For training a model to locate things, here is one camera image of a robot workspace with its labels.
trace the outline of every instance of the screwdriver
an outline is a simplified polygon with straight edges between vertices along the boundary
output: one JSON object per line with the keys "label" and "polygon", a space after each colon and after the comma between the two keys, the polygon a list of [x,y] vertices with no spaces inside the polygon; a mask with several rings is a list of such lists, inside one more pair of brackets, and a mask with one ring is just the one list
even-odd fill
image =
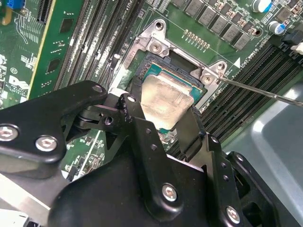
{"label": "screwdriver", "polygon": [[258,89],[256,87],[251,87],[249,85],[242,84],[240,82],[233,81],[233,80],[228,79],[228,78],[220,77],[219,75],[217,75],[215,72],[209,70],[208,68],[204,68],[204,70],[206,70],[209,74],[213,75],[217,80],[223,81],[223,82],[225,82],[227,84],[232,84],[234,86],[241,87],[243,89],[247,89],[247,90],[259,93],[261,95],[267,96],[269,98],[272,98],[272,99],[275,99],[275,100],[278,100],[278,101],[285,102],[287,104],[303,107],[303,103],[299,102],[297,100],[293,100],[293,99],[290,99],[290,98],[287,98],[287,97],[284,97],[284,96],[276,95],[274,93],[271,93],[271,92],[268,92],[268,91],[264,91],[264,90]]}

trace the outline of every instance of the black mechanical arm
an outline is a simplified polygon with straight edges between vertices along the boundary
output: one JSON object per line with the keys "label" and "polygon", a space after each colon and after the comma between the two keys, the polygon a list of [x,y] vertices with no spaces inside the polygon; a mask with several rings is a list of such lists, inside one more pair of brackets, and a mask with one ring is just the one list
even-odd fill
{"label": "black mechanical arm", "polygon": [[167,157],[136,97],[92,81],[0,111],[0,172],[52,177],[66,143],[91,129],[106,132],[107,164],[53,198],[49,227],[299,226],[243,156],[222,152],[193,108],[176,125],[185,163]]}

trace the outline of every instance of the mounting hole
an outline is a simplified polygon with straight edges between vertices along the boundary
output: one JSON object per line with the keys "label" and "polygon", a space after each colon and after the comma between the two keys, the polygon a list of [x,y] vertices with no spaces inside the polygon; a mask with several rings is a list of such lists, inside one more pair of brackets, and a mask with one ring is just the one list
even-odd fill
{"label": "mounting hole", "polygon": [[261,29],[258,29],[256,32],[255,32],[255,37],[259,37],[262,35],[262,30]]}
{"label": "mounting hole", "polygon": [[229,182],[228,176],[224,175],[224,176],[223,176],[223,179],[224,179],[226,182]]}
{"label": "mounting hole", "polygon": [[127,99],[131,102],[136,102],[136,99],[134,97],[128,96]]}
{"label": "mounting hole", "polygon": [[218,70],[223,70],[223,69],[225,69],[225,65],[223,63],[220,63],[218,65]]}
{"label": "mounting hole", "polygon": [[152,149],[153,151],[155,151],[157,148],[158,148],[158,147],[157,147],[156,145],[154,145],[154,144],[151,145],[151,149]]}
{"label": "mounting hole", "polygon": [[113,122],[113,118],[112,117],[105,117],[104,119],[103,119],[103,123],[105,124],[105,125],[111,125],[112,124],[112,122]]}
{"label": "mounting hole", "polygon": [[95,86],[93,86],[93,89],[94,89],[95,91],[99,92],[99,93],[101,93],[101,92],[102,92],[102,87],[101,87],[101,86],[99,86],[99,85],[95,85]]}
{"label": "mounting hole", "polygon": [[157,29],[158,31],[161,31],[163,28],[164,28],[164,25],[163,25],[161,22],[157,22],[157,23],[156,23],[156,29]]}

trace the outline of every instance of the metal screwdriver shaft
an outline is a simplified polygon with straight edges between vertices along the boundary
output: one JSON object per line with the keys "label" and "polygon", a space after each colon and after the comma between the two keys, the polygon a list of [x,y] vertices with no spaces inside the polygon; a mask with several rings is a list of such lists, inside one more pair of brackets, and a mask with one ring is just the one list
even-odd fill
{"label": "metal screwdriver shaft", "polygon": [[241,87],[241,88],[244,88],[244,89],[247,89],[247,90],[259,93],[259,94],[262,94],[264,96],[267,96],[269,98],[272,98],[272,99],[275,99],[275,100],[278,100],[278,101],[282,101],[282,102],[285,102],[285,103],[288,103],[288,104],[292,104],[292,105],[296,105],[296,106],[299,106],[299,107],[303,107],[303,103],[299,102],[297,100],[286,98],[284,96],[279,96],[279,95],[273,94],[273,93],[268,92],[268,91],[263,91],[261,89],[258,89],[258,88],[255,88],[255,87],[251,87],[251,86],[248,86],[248,85],[245,85],[245,84],[242,84],[242,83],[239,83],[239,82],[227,79],[227,78],[218,78],[218,79],[220,81],[225,82],[225,83],[232,84],[234,86],[238,86],[238,87]]}

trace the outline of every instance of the motherboard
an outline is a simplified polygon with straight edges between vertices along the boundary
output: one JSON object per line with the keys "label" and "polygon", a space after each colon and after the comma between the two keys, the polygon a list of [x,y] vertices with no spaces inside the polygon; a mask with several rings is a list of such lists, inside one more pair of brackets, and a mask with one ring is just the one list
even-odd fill
{"label": "motherboard", "polygon": [[[93,80],[135,95],[179,159],[175,124],[189,107],[224,142],[271,104],[208,70],[277,94],[303,75],[299,47],[290,48],[303,39],[300,0],[0,3],[1,108]],[[104,164],[105,141],[92,130],[68,144],[63,175],[74,180]]]}

